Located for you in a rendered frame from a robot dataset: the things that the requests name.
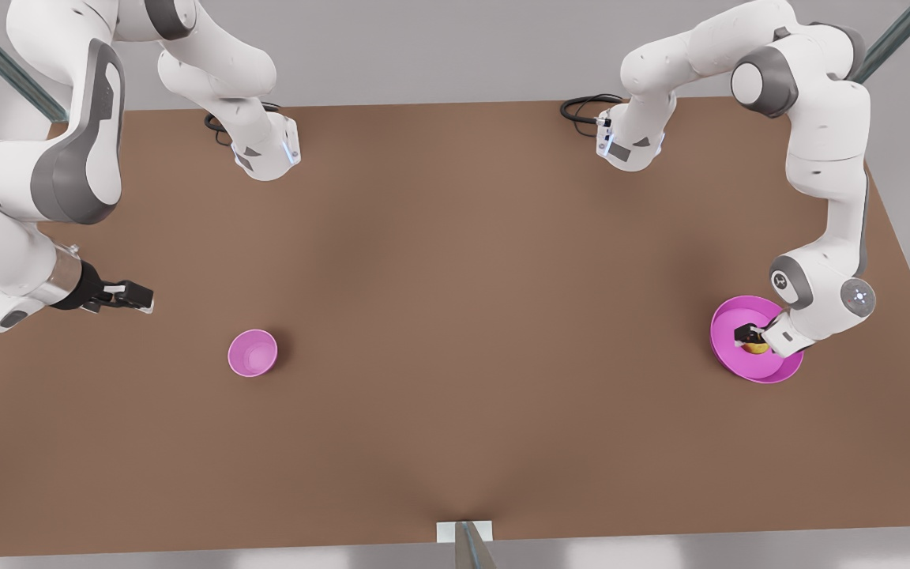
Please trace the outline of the pink plate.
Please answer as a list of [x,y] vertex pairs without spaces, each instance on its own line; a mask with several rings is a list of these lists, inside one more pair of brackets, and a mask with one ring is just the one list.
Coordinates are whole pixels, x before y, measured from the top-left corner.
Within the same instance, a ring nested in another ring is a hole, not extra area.
[[736,330],[752,324],[765,327],[780,313],[780,306],[761,296],[733,296],[714,313],[710,326],[712,350],[723,367],[738,377],[758,384],[777,384],[793,377],[804,360],[797,353],[787,359],[766,350],[748,352],[737,342]]

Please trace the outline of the pink bowl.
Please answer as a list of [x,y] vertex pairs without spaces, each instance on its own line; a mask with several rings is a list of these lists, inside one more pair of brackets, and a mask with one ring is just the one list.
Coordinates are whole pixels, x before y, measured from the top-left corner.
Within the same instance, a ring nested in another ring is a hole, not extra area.
[[227,362],[239,377],[260,377],[270,371],[278,357],[278,344],[263,329],[250,329],[232,340]]

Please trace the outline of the silver frame post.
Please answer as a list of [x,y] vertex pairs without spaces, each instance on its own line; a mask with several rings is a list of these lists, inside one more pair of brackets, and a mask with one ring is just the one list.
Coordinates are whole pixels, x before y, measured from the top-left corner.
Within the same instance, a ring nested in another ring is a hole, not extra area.
[[910,39],[910,5],[869,47],[862,65],[848,77],[862,84],[871,78]]
[[488,543],[494,540],[492,521],[448,521],[436,525],[436,541],[455,546],[456,569],[496,569]]
[[0,78],[51,123],[68,122],[68,111],[0,46]]

